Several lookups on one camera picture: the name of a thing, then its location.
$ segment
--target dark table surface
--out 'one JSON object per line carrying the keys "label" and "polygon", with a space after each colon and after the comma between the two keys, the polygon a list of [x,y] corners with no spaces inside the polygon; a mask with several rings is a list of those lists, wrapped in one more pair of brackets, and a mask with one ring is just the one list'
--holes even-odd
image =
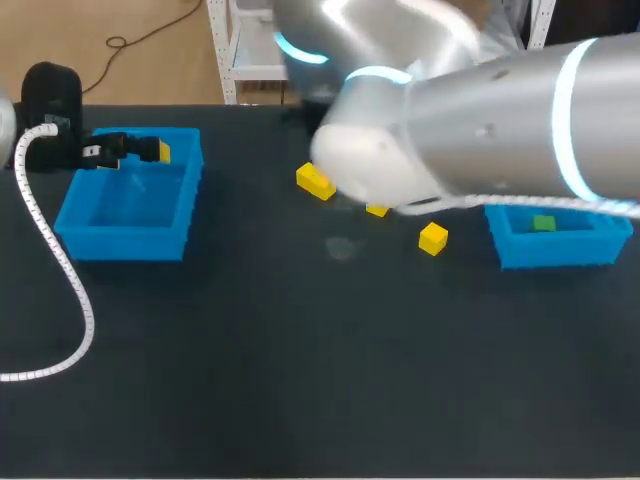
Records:
{"label": "dark table surface", "polygon": [[[640,475],[640,243],[503,273],[482,210],[378,219],[298,189],[279,108],[89,107],[197,127],[182,264],[83,264],[96,339],[0,385],[0,477]],[[31,175],[53,222],[71,176]],[[435,220],[450,244],[432,258]],[[72,290],[0,175],[0,366],[69,355]]]}

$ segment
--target electrical cord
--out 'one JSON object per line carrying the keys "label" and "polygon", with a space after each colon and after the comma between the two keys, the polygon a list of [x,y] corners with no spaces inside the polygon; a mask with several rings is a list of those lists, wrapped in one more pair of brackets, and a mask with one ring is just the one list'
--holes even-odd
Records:
{"label": "electrical cord", "polygon": [[22,194],[22,199],[24,200],[33,221],[35,222],[38,230],[44,237],[47,245],[51,249],[51,252],[58,260],[60,267],[64,271],[69,283],[73,287],[73,290],[76,292],[76,296],[78,297],[78,301],[80,302],[80,306],[82,307],[82,314],[84,315],[84,336],[82,338],[82,342],[78,349],[66,360],[63,360],[56,365],[47,368],[41,368],[39,370],[31,370],[27,372],[19,372],[19,373],[2,373],[0,374],[0,382],[20,382],[24,380],[33,380],[35,378],[48,377],[50,375],[54,375],[56,373],[62,372],[67,368],[73,366],[77,363],[89,350],[91,346],[91,342],[93,341],[93,335],[95,331],[95,321],[93,317],[93,308],[91,307],[91,302],[89,300],[89,296],[87,295],[87,291],[82,285],[78,274],[71,265],[71,262],[67,258],[67,255],[64,253],[64,250],[58,243],[56,236],[51,231],[51,227],[47,224],[42,212],[40,211],[40,207],[38,207],[38,203],[36,199],[33,197],[33,193],[31,192],[31,187],[29,186],[29,180],[27,179],[27,172],[25,168],[25,161],[27,156],[27,149],[31,142],[40,137],[55,137],[58,135],[58,127],[52,123],[43,123],[35,128],[27,130],[18,140],[18,144],[16,146],[15,157],[14,157],[14,170],[16,173],[16,180],[18,182],[18,187],[20,189],[20,193]]}
{"label": "electrical cord", "polygon": [[118,58],[118,55],[120,53],[122,53],[125,49],[129,48],[129,47],[133,47],[134,45],[137,45],[138,43],[143,42],[144,40],[146,40],[149,37],[152,37],[153,35],[155,35],[156,33],[160,33],[161,31],[176,25],[177,23],[180,23],[181,21],[185,20],[186,18],[190,17],[191,15],[193,15],[194,13],[196,13],[196,11],[198,10],[198,8],[200,8],[200,5],[202,5],[203,0],[198,0],[198,3],[195,7],[193,7],[189,12],[185,13],[184,15],[182,15],[181,17],[176,18],[175,20],[172,20],[171,22],[162,25],[161,27],[156,28],[155,30],[150,31],[149,33],[143,35],[142,37],[134,40],[133,42],[129,42],[126,38],[120,36],[120,35],[115,35],[113,37],[109,37],[105,40],[105,45],[109,48],[112,48],[115,50],[115,52],[113,52],[113,54],[111,55],[111,57],[109,57],[109,60],[107,60],[107,64],[105,65],[104,71],[102,72],[102,75],[100,75],[100,78],[98,78],[98,80],[91,85],[90,87],[85,88],[82,91],[82,94],[85,95],[87,93],[89,93],[91,90],[93,90],[94,88],[96,88],[98,85],[100,85],[102,83],[102,81],[105,79],[105,77],[107,76],[107,73],[109,73],[109,69],[111,68],[111,65],[113,64],[113,61]]}

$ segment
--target robotic arm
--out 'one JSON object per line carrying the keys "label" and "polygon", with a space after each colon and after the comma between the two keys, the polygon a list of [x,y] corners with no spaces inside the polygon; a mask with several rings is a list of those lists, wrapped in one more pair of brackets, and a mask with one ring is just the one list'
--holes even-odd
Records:
{"label": "robotic arm", "polygon": [[327,107],[312,160],[347,196],[640,218],[640,36],[476,64],[478,30],[440,0],[275,0],[274,15],[292,81]]}

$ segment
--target blue tray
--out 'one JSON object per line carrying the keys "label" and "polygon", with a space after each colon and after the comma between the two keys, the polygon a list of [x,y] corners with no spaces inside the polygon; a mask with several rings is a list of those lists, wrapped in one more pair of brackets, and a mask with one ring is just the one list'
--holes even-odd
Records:
{"label": "blue tray", "polygon": [[[633,234],[626,218],[556,208],[488,205],[485,214],[502,268],[615,263]],[[556,232],[534,232],[533,217],[551,215]]]}
{"label": "blue tray", "polygon": [[202,174],[200,131],[189,128],[103,128],[158,136],[171,148],[171,164],[137,155],[119,170],[79,170],[54,230],[74,260],[180,261]]}

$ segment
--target yellow cube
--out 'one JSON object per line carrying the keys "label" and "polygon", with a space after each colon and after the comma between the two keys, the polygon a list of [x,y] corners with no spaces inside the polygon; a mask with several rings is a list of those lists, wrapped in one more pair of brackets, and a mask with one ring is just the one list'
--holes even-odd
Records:
{"label": "yellow cube", "polygon": [[376,207],[375,205],[367,205],[367,212],[369,212],[372,215],[375,215],[376,217],[384,217],[387,212],[389,211],[388,208],[384,208],[384,207]]}
{"label": "yellow cube", "polygon": [[311,162],[305,163],[296,171],[296,182],[300,187],[321,200],[329,200],[336,193],[336,187],[329,183],[329,178],[314,167]]}
{"label": "yellow cube", "polygon": [[437,223],[431,222],[422,232],[420,232],[419,246],[422,250],[433,255],[438,255],[447,245],[449,232]]}

